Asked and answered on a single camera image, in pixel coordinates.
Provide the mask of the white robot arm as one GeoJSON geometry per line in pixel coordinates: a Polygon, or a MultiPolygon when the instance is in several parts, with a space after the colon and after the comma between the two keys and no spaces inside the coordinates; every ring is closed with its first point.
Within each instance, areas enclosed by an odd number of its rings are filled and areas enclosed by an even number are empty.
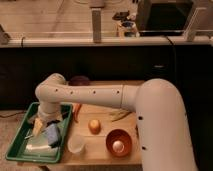
{"type": "Polygon", "coordinates": [[[134,112],[143,171],[198,171],[187,112],[178,89],[164,79],[140,85],[68,86],[54,73],[35,89],[38,116],[51,121],[62,102],[92,104],[134,112]]]}

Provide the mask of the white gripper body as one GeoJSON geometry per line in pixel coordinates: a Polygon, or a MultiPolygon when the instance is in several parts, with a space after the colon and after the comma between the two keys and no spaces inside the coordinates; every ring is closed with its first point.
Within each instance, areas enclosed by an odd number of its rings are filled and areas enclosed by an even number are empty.
{"type": "Polygon", "coordinates": [[[61,121],[62,113],[59,103],[41,103],[38,106],[38,118],[44,125],[52,121],[61,121]]]}

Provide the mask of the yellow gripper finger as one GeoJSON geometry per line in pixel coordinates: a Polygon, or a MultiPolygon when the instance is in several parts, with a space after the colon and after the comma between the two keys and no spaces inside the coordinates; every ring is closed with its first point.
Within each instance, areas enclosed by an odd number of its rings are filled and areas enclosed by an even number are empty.
{"type": "Polygon", "coordinates": [[[34,122],[32,134],[34,136],[39,135],[41,133],[43,127],[44,127],[44,124],[43,124],[42,120],[40,118],[36,118],[35,122],[34,122]]]}

